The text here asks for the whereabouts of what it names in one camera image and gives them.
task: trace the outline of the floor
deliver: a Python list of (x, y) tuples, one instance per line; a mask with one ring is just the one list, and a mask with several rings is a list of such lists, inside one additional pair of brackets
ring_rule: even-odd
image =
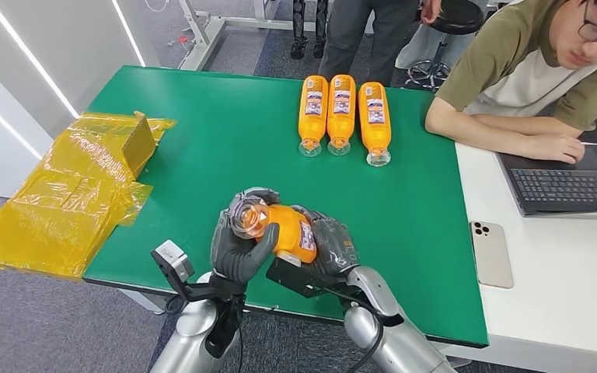
[[(148, 10), (143, 0), (139, 2), (162, 65), (175, 68), (186, 51), (173, 40), (182, 34), (191, 36), (182, 31), (186, 23), (178, 3), (173, 0), (164, 12), (157, 13)], [(192, 2), (197, 10), (215, 15), (253, 16), (248, 0)], [(158, 9), (163, 0), (148, 3)], [(291, 6), (290, 0), (273, 0), (268, 14), (290, 19)], [(309, 3), (309, 19), (313, 6)], [(208, 69), (303, 78), (313, 73), (319, 62), (310, 53), (301, 61), (289, 59), (291, 40), (290, 31), (228, 29)], [(371, 39), (363, 39), (352, 68), (359, 80), (366, 74), (370, 43)], [(402, 71), (397, 71), (395, 85), (400, 85), (402, 76)], [(585, 140), (597, 142), (597, 131), (586, 134)], [(0, 270), (0, 372), (145, 372), (169, 338), (174, 321), (144, 311), (111, 288)], [(246, 314), (243, 335), (243, 372), (342, 371), (361, 356), (341, 327), (276, 315)], [(223, 372), (237, 371), (238, 353), (234, 350), (227, 357)], [(360, 371), (377, 369), (367, 364)], [(527, 372), (480, 362), (458, 371)]]

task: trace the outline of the man's hand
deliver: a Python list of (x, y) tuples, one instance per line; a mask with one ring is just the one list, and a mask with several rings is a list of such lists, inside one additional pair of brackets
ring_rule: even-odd
[(431, 25), (441, 12), (441, 0), (423, 0), (420, 19), (425, 25)]
[[(237, 193), (230, 202), (230, 207), (249, 196), (262, 198), (267, 204), (280, 201), (274, 190), (250, 188)], [(235, 235), (230, 226), (230, 207), (221, 211), (218, 216), (211, 239), (211, 265), (217, 275), (245, 284), (255, 276), (278, 243), (280, 226), (277, 223), (269, 224), (259, 242), (255, 239), (242, 239)]]
[(585, 146), (565, 134), (536, 134), (527, 137), (520, 153), (526, 158), (575, 164), (585, 155)]

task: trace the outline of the yellow plastic bag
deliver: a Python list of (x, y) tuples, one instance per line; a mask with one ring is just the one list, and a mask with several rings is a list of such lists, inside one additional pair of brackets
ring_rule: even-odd
[(141, 113), (84, 113), (63, 131), (0, 210), (0, 267), (80, 279), (152, 190), (135, 180), (174, 122), (153, 123)]

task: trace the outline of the green tabletop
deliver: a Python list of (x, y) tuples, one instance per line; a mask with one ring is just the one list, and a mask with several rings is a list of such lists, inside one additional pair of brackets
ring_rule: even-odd
[[(218, 212), (234, 193), (262, 186), (283, 203), (347, 225), (361, 263), (387, 280), (406, 314), (436, 339), (487, 345), (480, 289), (454, 143), (424, 130), (428, 92), (387, 89), (392, 161), (374, 168), (357, 133), (351, 152), (298, 151), (302, 82), (210, 72), (123, 67), (88, 108), (177, 120), (139, 181), (154, 189), (136, 222), (118, 227), (84, 273), (90, 282), (170, 291), (150, 251), (167, 239), (197, 275), (211, 269)], [(332, 295), (305, 299), (268, 280), (250, 282), (247, 303), (342, 319)]]

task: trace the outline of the robotic arm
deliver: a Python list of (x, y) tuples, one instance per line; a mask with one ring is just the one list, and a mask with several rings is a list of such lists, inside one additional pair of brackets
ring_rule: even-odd
[[(232, 204), (247, 195), (278, 202), (272, 190), (256, 188), (239, 193)], [(318, 256), (297, 267), (275, 258), (267, 278), (311, 298), (332, 293), (342, 300), (347, 335), (386, 373), (456, 373), (407, 318), (387, 283), (358, 255), (347, 229), (338, 221), (296, 206), (312, 224)], [(188, 302), (176, 329), (152, 368), (153, 373), (215, 373), (232, 342), (239, 339), (246, 284), (271, 254), (279, 227), (267, 227), (259, 243), (232, 234), (229, 209), (221, 212), (212, 240), (213, 271), (198, 284), (187, 284), (193, 274), (180, 248), (166, 242), (152, 256), (173, 289)], [(351, 367), (354, 371), (365, 362)]]

